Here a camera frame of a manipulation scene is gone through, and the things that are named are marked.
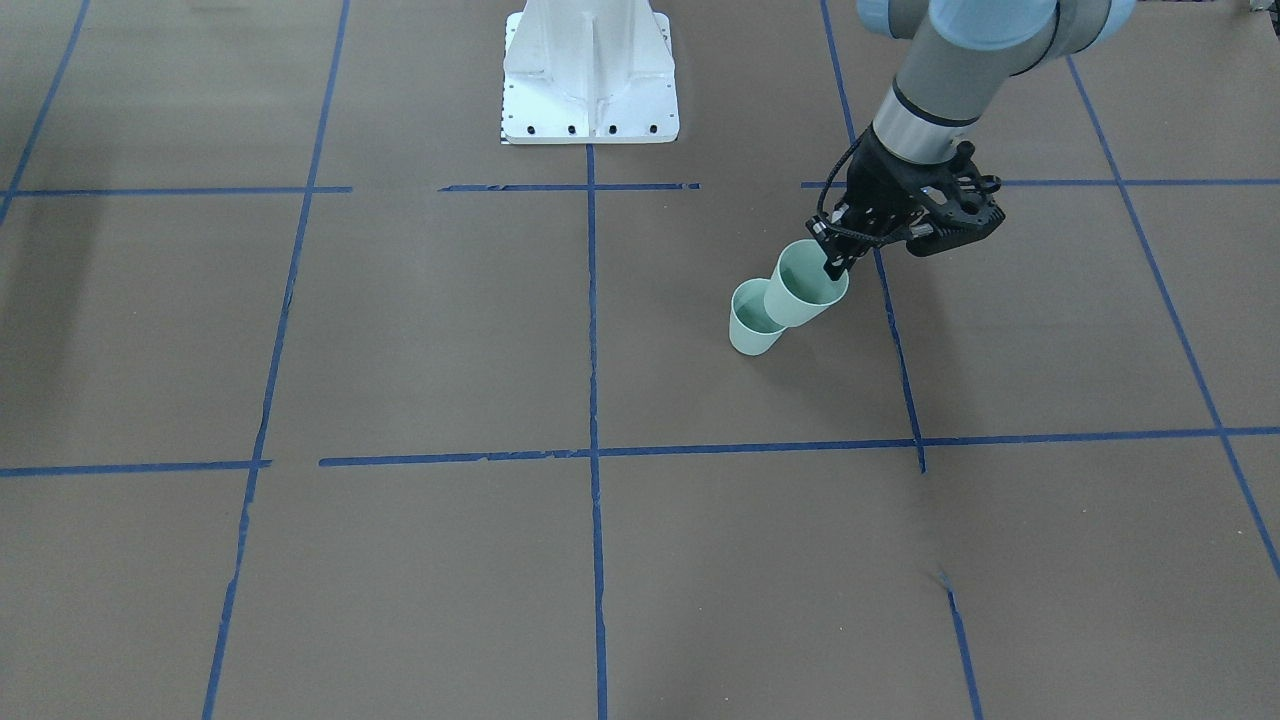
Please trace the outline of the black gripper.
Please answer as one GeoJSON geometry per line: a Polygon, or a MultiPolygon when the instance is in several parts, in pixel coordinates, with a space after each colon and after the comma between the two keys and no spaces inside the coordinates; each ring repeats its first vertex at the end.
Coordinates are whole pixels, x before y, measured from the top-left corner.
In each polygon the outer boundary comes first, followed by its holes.
{"type": "Polygon", "coordinates": [[[835,210],[826,211],[826,196],[818,201],[818,242],[826,254],[824,273],[840,281],[873,247],[904,242],[908,228],[923,210],[899,183],[906,164],[916,163],[895,154],[868,126],[838,161],[847,165],[846,190],[835,210]]]}

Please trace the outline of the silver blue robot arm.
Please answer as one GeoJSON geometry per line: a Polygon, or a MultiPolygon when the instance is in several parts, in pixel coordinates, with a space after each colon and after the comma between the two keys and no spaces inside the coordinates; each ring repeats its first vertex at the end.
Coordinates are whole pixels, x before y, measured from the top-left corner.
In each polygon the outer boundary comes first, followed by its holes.
{"type": "Polygon", "coordinates": [[[867,254],[918,258],[984,240],[1005,222],[1001,179],[966,138],[1006,79],[1114,36],[1132,1],[860,1],[872,32],[909,50],[870,124],[835,170],[846,187],[806,223],[838,281],[867,254]]]}

